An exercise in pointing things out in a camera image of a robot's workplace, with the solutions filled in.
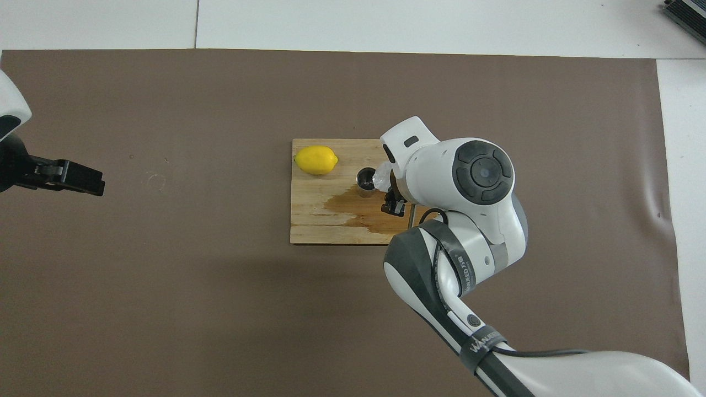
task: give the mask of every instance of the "brown mat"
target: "brown mat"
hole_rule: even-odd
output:
[[[505,148],[520,263],[467,302],[518,349],[687,375],[653,60],[229,50],[5,51],[30,153],[102,198],[0,194],[0,394],[489,395],[397,298],[385,247],[289,244],[293,138],[420,116]]]

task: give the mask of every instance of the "lemon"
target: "lemon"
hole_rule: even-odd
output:
[[[302,171],[312,175],[324,175],[336,166],[338,157],[328,146],[307,146],[297,152],[294,162]]]

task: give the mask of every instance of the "white floor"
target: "white floor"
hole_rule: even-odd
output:
[[[706,394],[706,46],[661,0],[0,0],[0,49],[249,48],[658,59],[692,382]]]

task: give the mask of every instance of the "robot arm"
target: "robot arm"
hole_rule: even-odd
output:
[[[10,78],[0,71],[0,142],[32,116],[25,98]]]
[[[0,192],[13,185],[28,189],[72,190],[102,196],[103,173],[69,160],[48,160],[27,153],[13,132],[32,116],[10,78],[0,71]]]
[[[460,299],[519,260],[527,246],[527,220],[513,194],[515,170],[507,153],[479,138],[439,141],[418,117],[394,126],[381,141],[392,165],[395,191],[388,195],[440,215],[393,237],[385,275],[493,394],[700,396],[674,370],[639,355],[512,350]],[[404,212],[392,209],[386,212]]]

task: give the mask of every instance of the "metal rod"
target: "metal rod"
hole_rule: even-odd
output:
[[[414,226],[414,217],[417,214],[417,205],[412,204],[411,208],[409,209],[409,223],[407,224],[407,229],[412,229],[412,226]]]

